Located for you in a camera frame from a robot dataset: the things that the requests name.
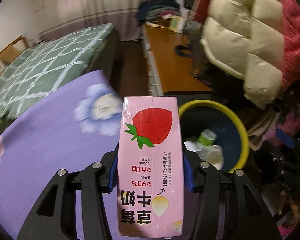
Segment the pink strawberry milk carton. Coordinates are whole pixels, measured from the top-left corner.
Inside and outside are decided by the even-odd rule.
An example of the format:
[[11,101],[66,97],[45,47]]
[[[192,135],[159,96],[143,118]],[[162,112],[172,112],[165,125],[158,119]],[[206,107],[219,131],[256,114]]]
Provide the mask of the pink strawberry milk carton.
[[169,238],[183,233],[183,148],[175,97],[124,99],[117,175],[119,235]]

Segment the pink striped curtain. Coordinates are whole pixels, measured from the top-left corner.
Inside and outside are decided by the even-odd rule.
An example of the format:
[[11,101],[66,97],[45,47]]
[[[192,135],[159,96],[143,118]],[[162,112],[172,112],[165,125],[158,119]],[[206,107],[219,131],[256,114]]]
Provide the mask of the pink striped curtain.
[[[34,0],[38,35],[55,40],[74,31],[112,23],[123,41],[136,40],[140,28],[135,18],[146,0]],[[184,0],[176,0],[183,5]]]

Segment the wooden bench cabinet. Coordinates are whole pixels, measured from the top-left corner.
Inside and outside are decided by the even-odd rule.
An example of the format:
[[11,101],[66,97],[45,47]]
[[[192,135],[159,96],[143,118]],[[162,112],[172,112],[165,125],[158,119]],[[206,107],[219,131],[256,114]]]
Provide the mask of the wooden bench cabinet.
[[167,28],[142,26],[142,46],[148,67],[148,93],[151,96],[204,94],[212,91],[191,76],[193,61],[178,56],[174,49],[186,45],[185,35]]

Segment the pile of dark clothes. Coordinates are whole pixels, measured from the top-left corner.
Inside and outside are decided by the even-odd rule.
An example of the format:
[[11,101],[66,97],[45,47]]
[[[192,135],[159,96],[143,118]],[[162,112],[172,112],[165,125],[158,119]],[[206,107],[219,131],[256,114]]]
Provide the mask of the pile of dark clothes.
[[172,11],[179,14],[180,5],[176,0],[146,0],[142,2],[135,14],[138,26],[146,21],[151,21],[159,17],[163,11]]

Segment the red quilted jacket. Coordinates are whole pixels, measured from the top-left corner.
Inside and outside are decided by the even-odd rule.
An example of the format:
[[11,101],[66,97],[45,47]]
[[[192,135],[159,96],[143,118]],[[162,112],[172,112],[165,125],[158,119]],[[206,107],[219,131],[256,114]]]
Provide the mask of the red quilted jacket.
[[[280,0],[283,3],[283,78],[282,87],[288,88],[290,85],[300,80],[300,0]],[[210,0],[195,0],[193,19],[199,23],[204,23],[207,18],[207,9]],[[208,86],[212,86],[213,78],[217,76],[217,67],[212,67],[208,63],[206,56],[202,60],[193,60],[191,75]]]

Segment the yellow rimmed blue trash bin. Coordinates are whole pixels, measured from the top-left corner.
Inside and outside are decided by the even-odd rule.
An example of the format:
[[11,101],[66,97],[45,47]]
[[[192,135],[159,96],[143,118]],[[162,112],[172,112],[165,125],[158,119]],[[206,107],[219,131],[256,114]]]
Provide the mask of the yellow rimmed blue trash bin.
[[205,129],[217,135],[215,144],[223,149],[224,172],[244,167],[249,156],[248,135],[231,109],[211,100],[193,100],[179,107],[179,119],[183,141],[196,141]]

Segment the crumpled white tissue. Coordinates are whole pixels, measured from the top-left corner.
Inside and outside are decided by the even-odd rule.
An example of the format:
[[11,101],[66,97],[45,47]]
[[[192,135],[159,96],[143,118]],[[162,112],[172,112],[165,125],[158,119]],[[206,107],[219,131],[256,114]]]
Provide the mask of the crumpled white tissue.
[[195,141],[185,141],[184,145],[188,151],[199,153],[204,149],[203,146]]

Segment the green white plastic bottle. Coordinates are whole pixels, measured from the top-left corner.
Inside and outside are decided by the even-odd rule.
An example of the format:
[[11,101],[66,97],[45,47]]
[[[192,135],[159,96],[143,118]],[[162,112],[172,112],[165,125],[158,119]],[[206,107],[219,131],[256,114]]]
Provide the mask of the green white plastic bottle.
[[197,142],[203,146],[211,146],[217,139],[217,134],[210,130],[205,129],[202,131],[202,133],[199,135]]

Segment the cream puffer jacket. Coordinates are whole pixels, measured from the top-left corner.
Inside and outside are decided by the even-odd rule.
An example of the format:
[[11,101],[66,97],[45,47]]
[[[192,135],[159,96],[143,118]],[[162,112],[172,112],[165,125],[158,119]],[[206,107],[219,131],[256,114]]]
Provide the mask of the cream puffer jacket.
[[210,0],[201,38],[208,60],[244,81],[244,96],[263,109],[281,90],[280,0]]

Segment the small cardboard box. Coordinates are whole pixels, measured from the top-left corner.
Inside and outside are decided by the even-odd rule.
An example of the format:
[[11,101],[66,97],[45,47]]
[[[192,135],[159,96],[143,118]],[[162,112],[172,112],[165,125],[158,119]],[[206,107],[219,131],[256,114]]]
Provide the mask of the small cardboard box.
[[185,27],[186,19],[177,15],[174,15],[169,23],[168,29],[175,33],[182,34]]

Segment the white supplement pill bottle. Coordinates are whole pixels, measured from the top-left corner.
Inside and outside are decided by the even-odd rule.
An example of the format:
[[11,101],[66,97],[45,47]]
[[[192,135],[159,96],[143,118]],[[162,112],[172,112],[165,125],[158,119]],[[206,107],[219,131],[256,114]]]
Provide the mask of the white supplement pill bottle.
[[207,161],[220,171],[224,165],[223,149],[221,146],[207,146],[203,150],[202,161]]

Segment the bed with green plaid cover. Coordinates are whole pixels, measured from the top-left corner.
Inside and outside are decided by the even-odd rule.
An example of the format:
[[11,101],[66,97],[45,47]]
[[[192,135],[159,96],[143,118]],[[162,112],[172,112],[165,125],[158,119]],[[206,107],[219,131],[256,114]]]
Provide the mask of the bed with green plaid cover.
[[31,106],[78,77],[102,70],[110,78],[121,40],[108,23],[23,51],[0,77],[0,134]]

